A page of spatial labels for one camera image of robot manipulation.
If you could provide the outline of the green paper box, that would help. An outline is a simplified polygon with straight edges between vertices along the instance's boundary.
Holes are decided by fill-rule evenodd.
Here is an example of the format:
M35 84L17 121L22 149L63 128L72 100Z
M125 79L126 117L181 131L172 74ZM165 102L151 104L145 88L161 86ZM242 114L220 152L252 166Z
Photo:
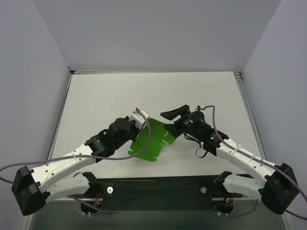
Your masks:
M172 145L177 138L165 128L164 123L158 120L150 118L149 125L152 134L150 142L146 149L136 157L142 160L154 162L157 161L157 157L159 156L163 146L166 143ZM146 146L148 139L149 129L148 126L145 125L139 132L136 140L130 145L128 154L132 156L139 153Z

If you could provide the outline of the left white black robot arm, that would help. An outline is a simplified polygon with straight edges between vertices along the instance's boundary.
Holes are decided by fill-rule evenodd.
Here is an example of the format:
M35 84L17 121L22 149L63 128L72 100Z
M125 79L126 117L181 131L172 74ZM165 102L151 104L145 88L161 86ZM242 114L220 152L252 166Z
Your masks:
M93 174L80 179L66 177L83 167L112 156L128 141L135 141L146 120L135 116L118 118L107 129L92 136L72 152L48 162L25 164L16 172L12 193L23 216L34 214L47 202L70 195L93 197L99 186Z

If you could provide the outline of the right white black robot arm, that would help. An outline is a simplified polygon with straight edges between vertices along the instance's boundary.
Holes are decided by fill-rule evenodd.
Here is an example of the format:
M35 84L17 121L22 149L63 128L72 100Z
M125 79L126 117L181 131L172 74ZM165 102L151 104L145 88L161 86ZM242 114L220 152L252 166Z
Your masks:
M160 115L173 122L165 124L173 136L186 135L206 153L232 163L249 175L244 178L231 172L222 173L220 180L227 193L259 199L273 213L285 213L299 194L293 169L285 163L277 165L269 162L235 143L217 130L216 124L209 125L205 121L205 109L205 106L197 106L192 112L188 105L184 105Z

